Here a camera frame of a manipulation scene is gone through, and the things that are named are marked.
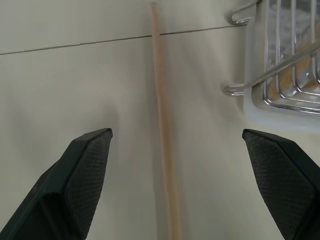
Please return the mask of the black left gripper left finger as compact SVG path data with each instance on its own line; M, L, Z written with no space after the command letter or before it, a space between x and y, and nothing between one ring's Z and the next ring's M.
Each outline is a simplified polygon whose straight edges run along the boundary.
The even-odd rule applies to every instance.
M74 139L36 181L0 232L2 240L85 240L101 197L112 129Z

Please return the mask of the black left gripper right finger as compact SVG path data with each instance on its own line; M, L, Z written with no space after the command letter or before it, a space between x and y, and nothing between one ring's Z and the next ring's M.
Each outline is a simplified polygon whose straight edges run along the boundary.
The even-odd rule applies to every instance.
M244 129L256 184L285 240L320 238L320 168L292 140Z

